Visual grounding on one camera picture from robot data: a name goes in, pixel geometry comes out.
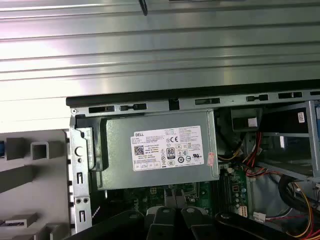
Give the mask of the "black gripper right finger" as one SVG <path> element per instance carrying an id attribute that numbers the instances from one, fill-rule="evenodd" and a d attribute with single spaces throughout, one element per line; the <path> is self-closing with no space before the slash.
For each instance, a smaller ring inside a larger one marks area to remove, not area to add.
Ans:
<path id="1" fill-rule="evenodd" d="M 181 210 L 186 227 L 196 240 L 294 240 L 279 230 L 233 212 L 219 212 L 214 217 L 197 207 Z"/>

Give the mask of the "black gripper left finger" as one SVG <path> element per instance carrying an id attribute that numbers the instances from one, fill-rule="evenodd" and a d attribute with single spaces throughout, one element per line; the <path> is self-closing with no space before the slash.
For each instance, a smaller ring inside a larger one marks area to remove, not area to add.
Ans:
<path id="1" fill-rule="evenodd" d="M 135 210 L 121 212 L 74 235 L 76 240 L 173 240 L 176 210 L 159 207 L 144 216 Z"/>

